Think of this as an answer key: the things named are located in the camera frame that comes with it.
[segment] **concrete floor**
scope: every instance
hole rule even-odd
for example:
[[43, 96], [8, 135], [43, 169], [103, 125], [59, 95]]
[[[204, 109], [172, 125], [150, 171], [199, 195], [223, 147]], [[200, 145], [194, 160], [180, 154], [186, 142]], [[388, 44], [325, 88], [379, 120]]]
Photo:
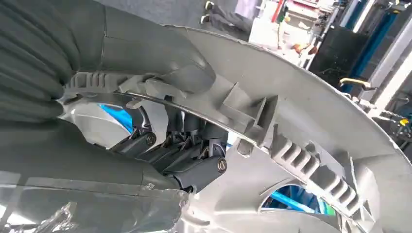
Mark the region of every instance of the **concrete floor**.
[[[200, 25], [206, 0], [96, 0], [105, 5], [160, 24], [172, 24], [215, 31], [209, 25]], [[214, 1], [234, 11], [237, 0]]]

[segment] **metal rod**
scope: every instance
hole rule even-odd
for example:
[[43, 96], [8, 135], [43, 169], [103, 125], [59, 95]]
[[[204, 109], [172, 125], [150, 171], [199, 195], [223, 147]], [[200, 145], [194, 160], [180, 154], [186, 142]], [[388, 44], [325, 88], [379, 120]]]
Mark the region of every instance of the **metal rod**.
[[195, 110], [193, 110], [193, 109], [187, 108], [187, 107], [185, 107], [185, 106], [182, 106], [182, 105], [179, 105], [179, 104], [176, 104], [176, 103], [167, 101], [167, 100], [163, 100], [163, 99], [160, 99], [160, 98], [156, 98], [156, 97], [153, 97], [153, 96], [148, 96], [148, 95], [144, 95], [144, 94], [140, 94], [140, 93], [134, 93], [134, 92], [131, 92], [131, 91], [128, 91], [127, 93], [130, 94], [130, 95], [132, 95], [132, 96], [136, 96], [136, 97], [142, 98], [142, 99], [144, 99], [144, 100], [149, 100], [149, 101], [153, 101], [153, 102], [160, 103], [160, 104], [163, 104], [163, 105], [168, 105], [168, 106], [171, 106], [171, 107], [175, 107], [175, 108], [177, 108], [177, 109], [180, 109], [180, 110], [182, 110], [182, 111], [184, 111], [184, 112], [190, 113], [190, 114], [192, 114], [192, 115], [194, 115], [194, 116], [197, 116], [197, 117], [199, 117], [199, 118], [201, 118], [201, 119], [203, 119], [203, 120], [205, 120], [205, 121], [207, 121], [207, 122], [210, 122], [210, 123], [212, 123], [212, 124], [215, 124], [215, 125], [219, 126], [220, 128], [228, 131], [228, 132], [235, 133], [235, 134], [237, 134], [237, 136], [238, 136], [239, 138], [244, 139], [245, 141], [251, 143], [251, 144], [252, 144], [253, 146], [255, 146], [255, 147], [258, 147], [258, 143], [257, 143], [255, 140], [253, 140], [253, 139], [245, 136], [243, 133], [241, 133], [241, 132], [239, 132], [239, 131], [237, 131], [237, 130], [235, 130], [235, 129], [232, 129], [230, 126], [228, 126], [228, 125], [226, 125], [226, 124], [223, 124], [223, 123], [221, 123], [221, 122], [218, 121], [218, 120], [212, 119], [212, 118], [210, 118], [210, 117], [208, 117], [208, 116], [206, 116], [206, 115], [204, 115], [204, 114], [202, 114], [202, 113], [199, 113], [199, 112], [197, 112], [197, 111], [195, 111]]

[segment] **shoe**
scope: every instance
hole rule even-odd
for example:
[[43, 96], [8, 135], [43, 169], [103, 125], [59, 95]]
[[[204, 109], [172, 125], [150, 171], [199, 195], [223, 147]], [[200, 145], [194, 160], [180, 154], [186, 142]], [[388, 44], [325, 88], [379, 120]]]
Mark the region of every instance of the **shoe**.
[[205, 10], [211, 10], [211, 9], [213, 9], [213, 7], [215, 6], [215, 4], [212, 2], [212, 1], [206, 1], [206, 4], [205, 4]]
[[200, 17], [200, 24], [208, 23], [209, 22], [209, 14], [206, 14]]

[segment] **plastic wrap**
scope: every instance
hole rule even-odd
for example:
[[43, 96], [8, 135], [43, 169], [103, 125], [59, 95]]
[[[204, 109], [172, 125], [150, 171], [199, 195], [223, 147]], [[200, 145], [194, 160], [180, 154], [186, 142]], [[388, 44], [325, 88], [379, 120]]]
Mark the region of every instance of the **plastic wrap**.
[[9, 233], [168, 231], [188, 195], [181, 190], [50, 178], [0, 186], [0, 220]]

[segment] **metal bolt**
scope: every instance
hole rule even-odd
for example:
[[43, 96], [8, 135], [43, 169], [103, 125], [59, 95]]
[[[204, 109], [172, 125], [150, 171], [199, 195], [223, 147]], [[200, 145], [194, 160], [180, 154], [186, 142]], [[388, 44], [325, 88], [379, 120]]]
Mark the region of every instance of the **metal bolt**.
[[218, 161], [218, 171], [221, 172], [221, 173], [223, 173], [223, 172], [226, 171], [226, 169], [227, 169], [227, 162], [226, 162], [226, 160], [225, 160], [225, 159], [220, 159], [220, 160]]
[[147, 136], [147, 139], [146, 139], [147, 145], [152, 146], [155, 142], [156, 142], [156, 135], [151, 134]]

